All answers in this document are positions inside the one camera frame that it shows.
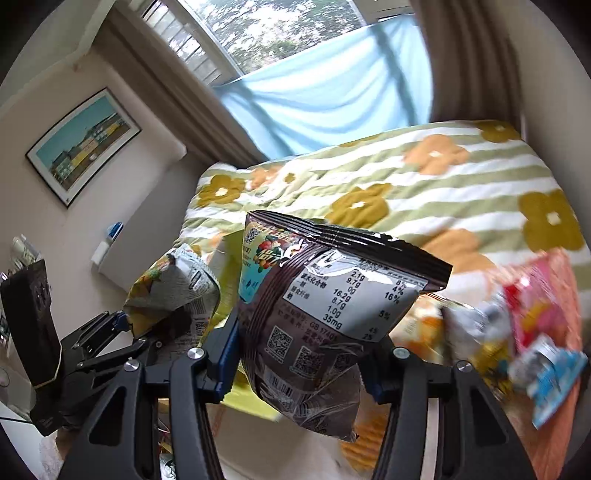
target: wall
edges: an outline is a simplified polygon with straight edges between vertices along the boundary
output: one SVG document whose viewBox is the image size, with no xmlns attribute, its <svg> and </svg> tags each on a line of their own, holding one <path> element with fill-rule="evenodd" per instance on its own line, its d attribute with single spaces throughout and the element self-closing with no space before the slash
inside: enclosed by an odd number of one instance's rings
<svg viewBox="0 0 591 480">
<path fill-rule="evenodd" d="M 142 128 L 66 209 L 25 158 L 69 110 L 108 86 Z M 120 309 L 125 292 L 91 272 L 105 229 L 125 222 L 184 146 L 91 52 L 20 99 L 0 118 L 0 270 L 9 267 L 12 237 L 24 234 L 44 255 L 51 311 L 60 337 L 104 310 Z"/>
<path fill-rule="evenodd" d="M 115 0 L 63 0 L 39 26 L 0 85 L 0 116 L 90 45 Z"/>
<path fill-rule="evenodd" d="M 517 51 L 527 140 L 552 170 L 591 242 L 591 79 L 530 0 L 495 0 Z"/>
</svg>

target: metal screw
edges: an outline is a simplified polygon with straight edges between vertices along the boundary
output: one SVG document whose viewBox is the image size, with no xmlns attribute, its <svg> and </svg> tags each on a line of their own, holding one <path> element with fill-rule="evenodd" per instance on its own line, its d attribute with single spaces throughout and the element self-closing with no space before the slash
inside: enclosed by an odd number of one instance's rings
<svg viewBox="0 0 591 480">
<path fill-rule="evenodd" d="M 394 349 L 394 356 L 400 360 L 404 360 L 410 356 L 410 352 L 405 348 L 399 346 Z"/>
<path fill-rule="evenodd" d="M 130 358 L 123 366 L 126 372 L 135 372 L 139 368 L 139 362 L 135 358 Z"/>
<path fill-rule="evenodd" d="M 196 346 L 196 347 L 190 348 L 187 351 L 187 356 L 189 358 L 192 358 L 193 360 L 198 360 L 198 359 L 205 356 L 205 350 L 203 350 L 203 348 L 201 348 L 201 347 Z"/>
<path fill-rule="evenodd" d="M 465 374 L 467 374 L 468 372 L 472 371 L 472 364 L 470 362 L 466 362 L 465 360 L 460 360 L 457 363 L 457 369 L 460 372 L 464 372 Z"/>
</svg>

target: striped blanket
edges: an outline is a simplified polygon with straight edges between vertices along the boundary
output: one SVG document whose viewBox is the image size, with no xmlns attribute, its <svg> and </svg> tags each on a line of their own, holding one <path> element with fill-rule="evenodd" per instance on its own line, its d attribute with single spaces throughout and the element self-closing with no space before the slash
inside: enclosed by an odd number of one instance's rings
<svg viewBox="0 0 591 480">
<path fill-rule="evenodd" d="M 388 233 L 451 263 L 452 279 L 562 247 L 591 338 L 591 253 L 552 173 L 506 123 L 401 128 L 247 170 L 215 164 L 176 245 L 207 260 L 254 209 Z"/>
</svg>

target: framed picture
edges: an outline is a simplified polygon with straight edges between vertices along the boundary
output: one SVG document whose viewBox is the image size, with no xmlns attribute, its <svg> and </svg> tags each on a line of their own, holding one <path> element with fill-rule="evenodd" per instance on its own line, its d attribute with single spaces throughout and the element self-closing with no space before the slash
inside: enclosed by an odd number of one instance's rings
<svg viewBox="0 0 591 480">
<path fill-rule="evenodd" d="M 103 165 L 140 131 L 105 88 L 51 127 L 27 152 L 27 158 L 69 206 Z"/>
</svg>

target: qr code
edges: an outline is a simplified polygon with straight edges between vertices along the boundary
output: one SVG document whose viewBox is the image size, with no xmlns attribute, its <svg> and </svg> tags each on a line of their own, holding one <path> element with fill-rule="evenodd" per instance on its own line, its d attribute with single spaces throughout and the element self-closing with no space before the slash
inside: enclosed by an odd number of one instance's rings
<svg viewBox="0 0 591 480">
<path fill-rule="evenodd" d="M 250 244 L 260 234 L 260 230 L 257 230 L 256 228 L 251 228 L 246 234 L 246 237 L 244 238 L 244 243 L 247 245 Z"/>
<path fill-rule="evenodd" d="M 201 338 L 207 329 L 209 322 L 195 322 L 191 326 L 191 333 L 194 334 L 196 338 Z"/>
<path fill-rule="evenodd" d="M 324 360 L 323 353 L 314 353 L 306 346 L 302 346 L 290 371 L 303 378 L 313 380 L 322 366 L 322 360 Z"/>
<path fill-rule="evenodd" d="M 326 384 L 332 382 L 335 378 L 339 377 L 343 372 L 349 369 L 355 363 L 355 356 L 351 353 L 339 353 L 335 362 L 330 367 L 330 370 L 325 375 Z"/>
<path fill-rule="evenodd" d="M 273 327 L 269 339 L 267 340 L 267 347 L 265 352 L 271 355 L 279 363 L 283 363 L 287 351 L 290 349 L 291 341 L 293 337 L 288 335 L 287 332 L 281 330 L 277 325 Z"/>
</svg>

